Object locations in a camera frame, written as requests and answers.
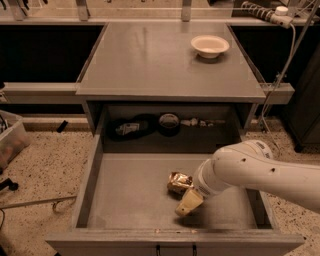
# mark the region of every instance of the speckled floor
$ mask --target speckled floor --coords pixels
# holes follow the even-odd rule
[[[252,125],[247,138],[265,141],[282,161],[320,165],[320,147],[295,153],[293,141],[281,121],[271,119],[268,123],[281,149],[280,156],[270,136],[261,133],[257,125]],[[90,150],[91,133],[88,130],[57,133],[53,128],[52,131],[30,130],[28,135],[31,145],[0,176],[0,181],[10,177],[18,182],[19,190],[0,191],[0,205],[76,195]],[[269,196],[269,199],[281,232],[305,237],[305,244],[286,256],[320,255],[320,215],[275,196]],[[52,210],[52,204],[5,210],[0,244],[8,255],[55,255],[56,252],[44,241],[45,235],[68,230],[73,203],[73,200],[59,203],[56,211]]]

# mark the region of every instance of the countertop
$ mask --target countertop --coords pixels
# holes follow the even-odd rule
[[[191,46],[198,35],[227,40],[230,49],[204,59]],[[121,100],[262,103],[265,94],[225,23],[110,22],[77,95]]]

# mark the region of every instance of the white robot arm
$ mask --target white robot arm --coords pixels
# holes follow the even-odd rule
[[[270,148],[258,140],[217,150],[199,166],[193,185],[176,209],[179,216],[230,186],[268,192],[320,213],[320,166],[275,161]]]

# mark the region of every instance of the wall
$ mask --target wall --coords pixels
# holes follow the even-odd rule
[[[87,0],[87,6],[95,18],[180,18],[182,0]],[[48,4],[29,0],[29,7],[30,10],[23,7],[29,17],[78,16],[76,0],[48,0]],[[193,0],[192,17],[231,17],[232,7],[233,0],[218,0],[217,7],[211,7],[207,0]],[[0,17],[10,16],[9,9],[4,11],[0,5]]]

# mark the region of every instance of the white bowl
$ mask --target white bowl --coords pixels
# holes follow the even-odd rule
[[[216,58],[220,53],[230,48],[229,43],[218,36],[197,36],[191,40],[191,45],[204,58]]]

